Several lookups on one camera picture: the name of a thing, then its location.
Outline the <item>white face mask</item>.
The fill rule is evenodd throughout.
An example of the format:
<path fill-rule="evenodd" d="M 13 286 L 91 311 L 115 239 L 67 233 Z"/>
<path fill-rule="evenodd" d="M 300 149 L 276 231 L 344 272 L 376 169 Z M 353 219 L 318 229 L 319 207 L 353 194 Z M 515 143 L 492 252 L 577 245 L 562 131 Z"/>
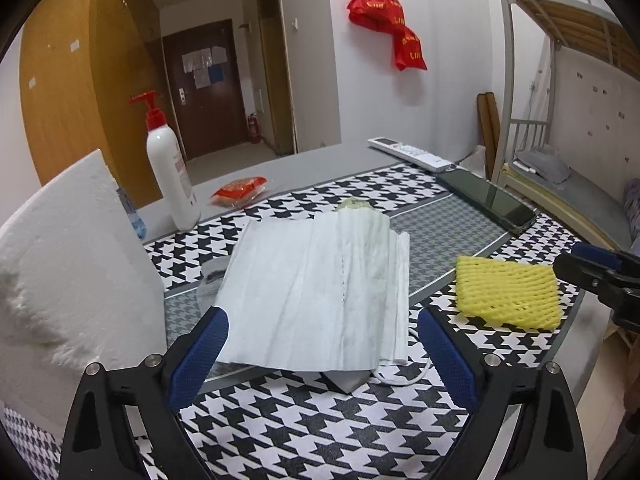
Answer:
<path fill-rule="evenodd" d="M 408 356 L 405 361 L 394 364 L 381 362 L 375 370 L 319 373 L 314 381 L 329 392 L 342 396 L 354 396 L 370 386 L 406 388 L 418 384 L 432 368 L 431 358 L 420 346 L 418 314 L 422 308 L 422 304 L 415 304 L 409 311 Z"/>

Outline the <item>red snack packet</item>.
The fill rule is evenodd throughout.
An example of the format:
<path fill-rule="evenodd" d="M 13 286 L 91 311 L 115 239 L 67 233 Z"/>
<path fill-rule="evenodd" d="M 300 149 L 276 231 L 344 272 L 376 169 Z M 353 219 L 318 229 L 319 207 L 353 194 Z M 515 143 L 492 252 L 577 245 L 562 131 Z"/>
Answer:
<path fill-rule="evenodd" d="M 231 181 L 210 196 L 213 205 L 234 208 L 254 200 L 265 191 L 268 180 L 265 177 L 250 177 Z"/>

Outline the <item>grey sock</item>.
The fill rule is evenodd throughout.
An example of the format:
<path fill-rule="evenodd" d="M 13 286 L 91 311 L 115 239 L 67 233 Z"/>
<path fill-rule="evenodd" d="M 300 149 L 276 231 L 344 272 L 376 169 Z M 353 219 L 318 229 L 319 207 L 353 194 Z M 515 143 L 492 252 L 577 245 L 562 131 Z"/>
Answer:
<path fill-rule="evenodd" d="M 202 265 L 202 279 L 196 288 L 196 302 L 201 314 L 205 314 L 210 307 L 216 306 L 216 298 L 230 260 L 229 256 L 218 257 Z"/>

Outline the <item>yellow foam fruit net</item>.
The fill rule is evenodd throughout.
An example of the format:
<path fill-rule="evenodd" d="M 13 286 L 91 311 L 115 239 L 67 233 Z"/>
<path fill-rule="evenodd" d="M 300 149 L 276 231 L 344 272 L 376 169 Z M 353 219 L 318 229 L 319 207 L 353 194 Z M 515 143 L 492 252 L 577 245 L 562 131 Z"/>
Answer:
<path fill-rule="evenodd" d="M 522 330 L 556 330 L 562 316 L 551 266 L 480 257 L 457 258 L 456 305 L 466 316 Z"/>

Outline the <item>red fire extinguisher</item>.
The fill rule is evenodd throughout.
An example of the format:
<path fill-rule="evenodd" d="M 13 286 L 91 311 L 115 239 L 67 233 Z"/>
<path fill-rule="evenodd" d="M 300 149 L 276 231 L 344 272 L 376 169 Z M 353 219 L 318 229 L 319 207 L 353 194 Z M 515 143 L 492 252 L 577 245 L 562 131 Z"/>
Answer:
<path fill-rule="evenodd" d="M 247 129 L 248 138 L 250 143 L 259 144 L 262 142 L 262 135 L 260 134 L 260 127 L 257 115 L 255 113 L 247 116 Z"/>

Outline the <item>white tissue paper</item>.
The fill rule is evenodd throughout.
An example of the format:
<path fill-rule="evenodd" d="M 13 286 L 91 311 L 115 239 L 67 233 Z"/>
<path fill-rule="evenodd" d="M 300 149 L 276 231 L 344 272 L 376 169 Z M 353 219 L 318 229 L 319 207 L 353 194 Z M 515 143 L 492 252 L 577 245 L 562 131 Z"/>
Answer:
<path fill-rule="evenodd" d="M 219 361 L 356 372 L 408 360 L 410 236 L 371 208 L 250 221 L 216 297 Z"/>

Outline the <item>dark brown entry door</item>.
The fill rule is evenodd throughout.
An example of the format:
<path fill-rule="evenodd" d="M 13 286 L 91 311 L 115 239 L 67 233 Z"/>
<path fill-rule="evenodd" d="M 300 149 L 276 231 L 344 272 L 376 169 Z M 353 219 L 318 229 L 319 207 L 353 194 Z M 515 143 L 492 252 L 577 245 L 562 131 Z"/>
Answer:
<path fill-rule="evenodd" d="M 248 140 L 232 21 L 165 36 L 172 104 L 186 157 L 198 158 Z"/>

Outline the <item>grey folded cloth on bed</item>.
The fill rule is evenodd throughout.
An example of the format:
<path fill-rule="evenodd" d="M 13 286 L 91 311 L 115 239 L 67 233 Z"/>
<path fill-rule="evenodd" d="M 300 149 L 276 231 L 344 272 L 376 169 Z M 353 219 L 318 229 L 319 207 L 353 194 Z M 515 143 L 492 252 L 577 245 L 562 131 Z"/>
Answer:
<path fill-rule="evenodd" d="M 570 167 L 560 159 L 558 151 L 548 144 L 518 151 L 515 158 L 552 184 L 559 185 L 570 178 Z"/>

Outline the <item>black smartphone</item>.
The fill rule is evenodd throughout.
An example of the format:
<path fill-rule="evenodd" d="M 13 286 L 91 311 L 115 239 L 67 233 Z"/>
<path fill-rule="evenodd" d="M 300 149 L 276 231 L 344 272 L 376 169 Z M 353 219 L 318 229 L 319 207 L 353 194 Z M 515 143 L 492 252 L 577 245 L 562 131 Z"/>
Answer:
<path fill-rule="evenodd" d="M 463 168 L 441 172 L 436 182 L 512 234 L 526 231 L 537 219 L 531 206 Z"/>

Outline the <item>red hanging bags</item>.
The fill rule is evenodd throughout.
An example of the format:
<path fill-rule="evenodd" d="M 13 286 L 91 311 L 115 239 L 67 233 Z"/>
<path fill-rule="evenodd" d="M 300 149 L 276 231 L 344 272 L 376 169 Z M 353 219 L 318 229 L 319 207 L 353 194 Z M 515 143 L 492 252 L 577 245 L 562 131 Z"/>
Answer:
<path fill-rule="evenodd" d="M 350 0 L 346 9 L 352 24 L 392 37 L 396 70 L 427 70 L 421 40 L 408 27 L 399 0 Z"/>

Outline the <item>metal bunk bed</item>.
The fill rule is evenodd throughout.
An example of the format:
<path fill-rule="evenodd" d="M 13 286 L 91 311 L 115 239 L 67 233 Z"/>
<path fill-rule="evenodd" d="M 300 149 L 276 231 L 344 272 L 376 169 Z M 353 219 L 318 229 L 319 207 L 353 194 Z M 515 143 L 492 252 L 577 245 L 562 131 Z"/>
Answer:
<path fill-rule="evenodd" d="M 639 177 L 639 47 L 606 0 L 500 0 L 504 84 L 494 180 L 588 242 L 639 241 L 626 196 Z M 548 144 L 570 167 L 555 185 L 515 153 Z"/>

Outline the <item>wooden wardrobe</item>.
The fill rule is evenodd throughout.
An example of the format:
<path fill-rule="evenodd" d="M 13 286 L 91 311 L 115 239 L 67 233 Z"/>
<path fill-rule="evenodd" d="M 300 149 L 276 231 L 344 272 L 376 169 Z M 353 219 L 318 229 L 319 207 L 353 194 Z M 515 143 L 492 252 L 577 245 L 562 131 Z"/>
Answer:
<path fill-rule="evenodd" d="M 23 28 L 20 90 L 41 183 L 99 150 L 134 206 L 160 199 L 132 100 L 153 90 L 170 109 L 153 0 L 41 0 Z"/>

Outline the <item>white pump lotion bottle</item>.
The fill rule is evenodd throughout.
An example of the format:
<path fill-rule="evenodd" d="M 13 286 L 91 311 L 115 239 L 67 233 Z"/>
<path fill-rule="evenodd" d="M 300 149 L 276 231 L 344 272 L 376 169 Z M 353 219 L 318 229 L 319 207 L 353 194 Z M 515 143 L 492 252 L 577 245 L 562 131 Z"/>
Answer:
<path fill-rule="evenodd" d="M 190 231 L 201 218 L 186 163 L 175 131 L 163 110 L 155 103 L 156 91 L 133 96 L 131 103 L 145 102 L 146 154 L 172 221 L 180 232 Z"/>

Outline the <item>white remote control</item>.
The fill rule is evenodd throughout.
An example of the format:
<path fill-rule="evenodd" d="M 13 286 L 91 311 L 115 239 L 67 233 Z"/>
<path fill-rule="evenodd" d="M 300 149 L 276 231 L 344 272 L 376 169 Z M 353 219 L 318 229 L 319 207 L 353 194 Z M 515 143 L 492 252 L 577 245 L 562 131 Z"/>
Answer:
<path fill-rule="evenodd" d="M 439 174 L 454 166 L 449 160 L 434 155 L 431 152 L 424 151 L 422 148 L 416 148 L 409 144 L 384 138 L 384 136 L 369 139 L 368 144 L 370 148 L 392 155 L 405 162 L 410 162 L 410 164 L 434 172 L 434 174 Z"/>

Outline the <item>wooden boards against wall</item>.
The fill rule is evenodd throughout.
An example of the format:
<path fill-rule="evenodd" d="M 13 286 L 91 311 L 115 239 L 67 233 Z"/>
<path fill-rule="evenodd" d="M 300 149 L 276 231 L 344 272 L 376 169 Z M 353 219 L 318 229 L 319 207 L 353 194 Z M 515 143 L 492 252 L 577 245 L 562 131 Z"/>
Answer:
<path fill-rule="evenodd" d="M 500 136 L 500 119 L 495 95 L 492 92 L 480 93 L 476 97 L 476 108 L 485 147 L 486 178 L 490 180 L 495 169 Z"/>

